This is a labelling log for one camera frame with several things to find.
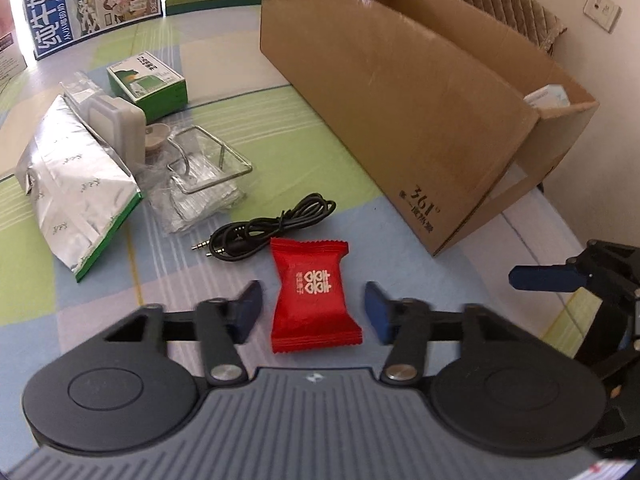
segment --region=brown box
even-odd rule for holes
[[[260,48],[432,254],[542,181],[598,108],[462,0],[262,0]],[[572,106],[523,101],[547,84]]]

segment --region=red candy wrapper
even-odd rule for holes
[[[271,330],[274,352],[359,345],[362,329],[344,304],[340,260],[347,242],[271,239],[282,282]]]

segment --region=electrical outlet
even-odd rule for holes
[[[584,13],[610,33],[622,13],[622,9],[611,0],[587,0]]]

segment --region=black circular disc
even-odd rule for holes
[[[184,421],[198,393],[178,363],[140,344],[71,351],[36,373],[22,396],[41,442],[71,452],[115,452],[161,438]]]
[[[430,399],[464,440],[510,456],[549,456],[592,435],[606,395],[585,366],[522,342],[491,342],[447,365]]]

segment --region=silver foil bag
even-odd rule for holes
[[[115,152],[58,96],[15,170],[53,254],[80,280],[142,198]]]

